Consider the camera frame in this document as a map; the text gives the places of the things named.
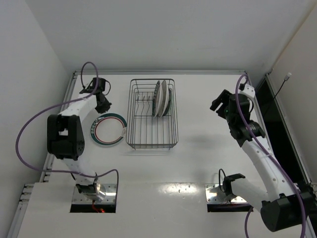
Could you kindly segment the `green red rimmed plate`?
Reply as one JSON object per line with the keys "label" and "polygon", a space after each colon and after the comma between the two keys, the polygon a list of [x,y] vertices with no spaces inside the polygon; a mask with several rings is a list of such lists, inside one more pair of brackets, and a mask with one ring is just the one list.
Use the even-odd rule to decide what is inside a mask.
{"label": "green red rimmed plate", "polygon": [[119,114],[107,113],[94,120],[90,128],[91,139],[99,146],[120,143],[127,132],[127,122]]}
{"label": "green red rimmed plate", "polygon": [[156,102],[157,102],[157,95],[160,88],[160,81],[158,80],[155,86],[154,94],[153,94],[153,104],[152,104],[152,116],[155,117],[156,115]]}

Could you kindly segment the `small blue patterned plate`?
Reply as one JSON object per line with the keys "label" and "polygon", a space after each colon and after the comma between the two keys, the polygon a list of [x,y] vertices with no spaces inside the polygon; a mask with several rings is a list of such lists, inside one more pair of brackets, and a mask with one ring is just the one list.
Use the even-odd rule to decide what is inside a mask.
{"label": "small blue patterned plate", "polygon": [[167,107],[164,110],[163,116],[166,116],[170,110],[170,106],[171,106],[171,101],[172,101],[172,90],[169,88],[168,89],[169,92],[169,97],[168,97],[168,103],[167,103]]}

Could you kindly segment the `white grey rimmed plate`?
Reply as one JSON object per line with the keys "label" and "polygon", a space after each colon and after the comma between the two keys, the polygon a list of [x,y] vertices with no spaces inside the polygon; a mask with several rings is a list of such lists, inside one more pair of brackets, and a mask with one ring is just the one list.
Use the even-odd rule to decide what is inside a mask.
{"label": "white grey rimmed plate", "polygon": [[167,95],[168,95],[168,90],[167,90],[167,83],[166,80],[164,80],[161,83],[161,89],[162,89],[162,103],[160,105],[160,109],[158,111],[158,117],[162,117],[163,116],[163,112],[165,110],[165,104],[167,103]]}

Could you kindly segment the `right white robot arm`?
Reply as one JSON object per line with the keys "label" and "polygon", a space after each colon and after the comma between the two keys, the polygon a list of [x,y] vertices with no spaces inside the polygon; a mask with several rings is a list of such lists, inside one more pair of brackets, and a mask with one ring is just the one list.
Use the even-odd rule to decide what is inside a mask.
{"label": "right white robot arm", "polygon": [[260,212],[265,226],[276,232],[306,224],[314,205],[310,191],[300,191],[287,179],[275,156],[268,152],[269,145],[260,125],[250,119],[250,101],[246,95],[223,90],[213,100],[210,109],[228,123],[231,136],[251,159],[264,185],[262,190],[242,174],[225,176],[217,189],[219,202],[242,197]]}

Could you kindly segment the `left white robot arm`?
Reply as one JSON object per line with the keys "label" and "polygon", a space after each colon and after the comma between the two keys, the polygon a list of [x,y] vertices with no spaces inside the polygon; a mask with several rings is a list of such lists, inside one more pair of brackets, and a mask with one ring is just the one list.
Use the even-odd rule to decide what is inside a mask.
{"label": "left white robot arm", "polygon": [[110,109],[111,103],[104,94],[107,83],[104,78],[94,77],[79,93],[84,96],[83,100],[73,102],[58,115],[50,115],[47,120],[48,152],[66,164],[80,194],[99,202],[105,198],[106,189],[98,182],[88,159],[80,158],[85,149],[82,121],[93,110],[103,114]]}

